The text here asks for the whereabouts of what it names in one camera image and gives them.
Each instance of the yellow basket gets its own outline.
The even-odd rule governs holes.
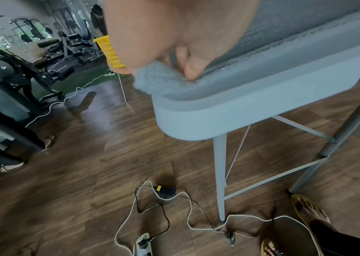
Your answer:
[[[113,67],[125,67],[125,65],[122,64],[121,60],[117,57],[116,52],[111,46],[110,37],[108,35],[96,38],[93,40],[93,42],[96,42],[100,46],[104,55]]]

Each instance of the black pants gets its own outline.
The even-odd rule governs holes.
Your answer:
[[[23,125],[16,122],[11,117],[3,115],[0,112],[0,130],[14,137],[16,140],[22,142],[27,146],[31,146],[38,151],[45,149],[43,141],[38,139],[37,134]],[[0,150],[0,164],[14,165],[20,164],[22,160],[18,157],[12,156]]]
[[[309,226],[326,256],[360,256],[360,238],[341,234],[323,221],[313,221]]]

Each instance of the metal table leg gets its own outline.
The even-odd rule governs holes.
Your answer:
[[[219,219],[225,221],[226,133],[215,137],[213,140]]]
[[[328,157],[333,154],[342,145],[347,138],[360,126],[360,105],[351,114],[351,116],[343,123],[339,130],[333,136],[336,143],[328,143],[320,152],[320,157]],[[296,193],[305,182],[307,182],[324,162],[312,165],[304,171],[298,180],[288,189],[290,193]]]

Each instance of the wooden floor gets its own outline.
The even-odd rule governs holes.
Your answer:
[[[114,235],[129,213],[134,190],[145,180],[172,185],[198,201],[219,225],[212,140],[179,141],[156,125],[149,96],[105,82],[68,100],[32,128],[57,136],[54,147],[33,153],[13,145],[8,151],[29,161],[21,170],[0,173],[0,256],[14,256],[29,245],[37,256],[129,255]],[[360,103],[360,82],[350,91],[283,114],[298,123],[333,134]],[[228,135],[230,162],[243,129]],[[324,140],[274,119],[252,125],[228,179],[227,193],[311,161]],[[270,218],[294,216],[286,189],[300,173],[273,181],[226,201],[227,214]],[[300,191],[330,216],[340,231],[360,237],[360,129]],[[153,205],[150,189],[140,193],[140,207]],[[314,255],[307,231],[290,220],[274,226],[246,218],[232,219],[229,230],[258,235],[236,237],[235,247],[219,233],[191,231],[184,198],[165,203],[170,229],[153,241],[155,256],[259,256],[260,236],[277,234],[289,256]],[[209,227],[195,207],[192,225]],[[144,232],[166,228],[161,209],[134,213],[119,236],[132,246]]]

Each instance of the massage table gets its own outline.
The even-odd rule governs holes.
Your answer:
[[[322,6],[311,6],[311,3]],[[334,11],[337,6],[340,6],[339,11]],[[299,17],[285,17],[282,12],[286,8],[297,9],[294,11],[299,13]],[[314,18],[308,19],[310,14],[303,10],[311,12]],[[326,13],[326,17],[320,18],[320,11]],[[271,13],[272,17],[284,15],[281,20],[275,18],[277,23],[274,26],[284,26],[287,31],[283,33],[283,29],[274,29],[270,23],[264,24],[264,13]],[[164,133],[179,140],[213,139],[219,217],[225,221],[225,200],[304,170],[289,188],[290,193],[295,193],[320,169],[360,125],[360,105],[333,136],[287,120],[279,114],[346,91],[359,78],[360,1],[310,0],[302,3],[290,0],[277,3],[263,0],[253,24],[240,43],[215,61],[208,74],[195,86],[186,84],[182,89],[180,85],[175,89],[179,89],[177,92],[169,89],[159,92],[141,88],[142,85],[135,87],[152,95],[156,122]],[[325,139],[326,145],[308,164],[225,194],[227,134],[268,118],[320,136]]]

